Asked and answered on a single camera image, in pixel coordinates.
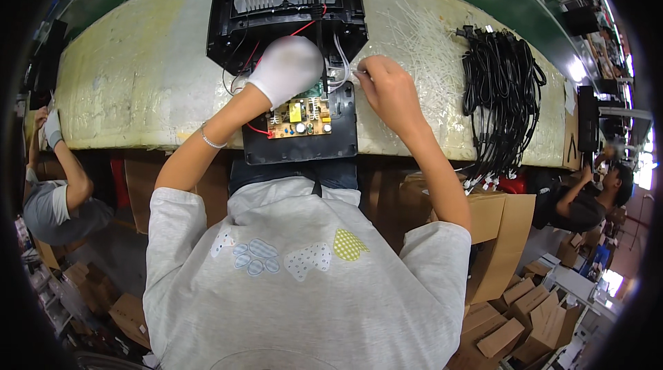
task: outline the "person in gray shirt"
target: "person in gray shirt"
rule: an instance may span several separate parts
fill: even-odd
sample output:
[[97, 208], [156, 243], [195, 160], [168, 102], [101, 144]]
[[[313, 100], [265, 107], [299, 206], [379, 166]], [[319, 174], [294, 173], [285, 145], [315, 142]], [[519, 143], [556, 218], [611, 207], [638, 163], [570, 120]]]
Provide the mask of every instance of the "person in gray shirt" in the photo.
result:
[[[259, 166], [260, 180], [237, 188], [233, 164], [228, 216], [207, 228], [205, 204], [190, 191], [219, 149], [322, 74], [312, 42], [277, 40], [244, 89], [188, 137], [156, 180], [143, 309], [160, 368], [441, 369], [458, 349], [468, 200], [410, 74], [381, 55], [358, 68], [357, 101], [416, 159], [435, 222], [408, 232], [396, 254], [359, 210], [356, 180], [317, 183], [297, 170], [266, 180], [272, 170]], [[344, 162], [324, 164], [338, 172]], [[271, 166], [285, 171], [289, 163]]]
[[[67, 180], [40, 182], [35, 169], [39, 161], [38, 132], [44, 127], [46, 141], [64, 169]], [[49, 245], [78, 241], [104, 228], [113, 209], [92, 197], [94, 185], [76, 156], [62, 140], [58, 110], [37, 110], [25, 172], [23, 220], [32, 235]]]

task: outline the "paw print graphic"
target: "paw print graphic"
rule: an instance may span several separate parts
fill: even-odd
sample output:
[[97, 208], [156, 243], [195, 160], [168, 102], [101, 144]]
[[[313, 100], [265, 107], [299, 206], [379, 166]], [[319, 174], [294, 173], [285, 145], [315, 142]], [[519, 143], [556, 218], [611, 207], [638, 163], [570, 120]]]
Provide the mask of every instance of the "paw print graphic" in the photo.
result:
[[238, 243], [233, 249], [235, 258], [235, 267], [237, 269], [247, 268], [247, 273], [251, 276], [258, 276], [267, 270], [271, 273], [277, 273], [280, 269], [278, 264], [278, 251], [267, 242], [254, 239], [246, 243]]

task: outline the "white glove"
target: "white glove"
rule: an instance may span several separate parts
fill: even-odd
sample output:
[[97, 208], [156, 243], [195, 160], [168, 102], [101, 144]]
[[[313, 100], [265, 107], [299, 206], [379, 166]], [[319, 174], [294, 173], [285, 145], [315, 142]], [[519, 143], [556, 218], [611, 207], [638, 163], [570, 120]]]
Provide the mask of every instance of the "white glove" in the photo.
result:
[[55, 149], [55, 144], [62, 141], [62, 133], [60, 132], [60, 116], [58, 109], [52, 110], [46, 122], [44, 123], [44, 136], [51, 149]]
[[322, 76], [322, 55], [305, 37], [288, 36], [272, 42], [247, 82], [272, 102], [272, 111], [307, 91]]

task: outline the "workbench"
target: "workbench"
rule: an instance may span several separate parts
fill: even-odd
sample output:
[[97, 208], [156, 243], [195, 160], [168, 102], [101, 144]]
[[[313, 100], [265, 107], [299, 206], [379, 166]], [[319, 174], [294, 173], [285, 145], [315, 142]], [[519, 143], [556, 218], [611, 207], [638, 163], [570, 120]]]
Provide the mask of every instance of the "workbench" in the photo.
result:
[[[505, 28], [462, 0], [364, 0], [368, 55], [392, 57], [408, 70], [422, 111], [451, 160], [473, 160], [471, 125], [461, 113], [468, 48], [452, 29]], [[55, 106], [72, 149], [174, 149], [229, 99], [222, 69], [205, 57], [211, 0], [129, 0], [72, 41], [62, 54]], [[561, 167], [564, 77], [532, 47], [548, 84], [524, 165]], [[225, 74], [229, 86], [232, 76]], [[359, 152], [409, 155], [375, 115], [354, 76]], [[242, 148], [235, 134], [230, 148]]]

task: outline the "yellow checkered heart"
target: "yellow checkered heart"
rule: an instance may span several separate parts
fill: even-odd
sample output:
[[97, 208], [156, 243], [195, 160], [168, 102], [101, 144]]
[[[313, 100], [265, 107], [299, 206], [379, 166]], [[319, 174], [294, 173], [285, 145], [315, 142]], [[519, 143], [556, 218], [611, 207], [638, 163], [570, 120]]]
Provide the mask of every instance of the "yellow checkered heart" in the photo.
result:
[[336, 229], [334, 237], [334, 253], [337, 257], [346, 261], [356, 261], [359, 259], [361, 251], [370, 252], [370, 250], [356, 237], [352, 232], [344, 229]]

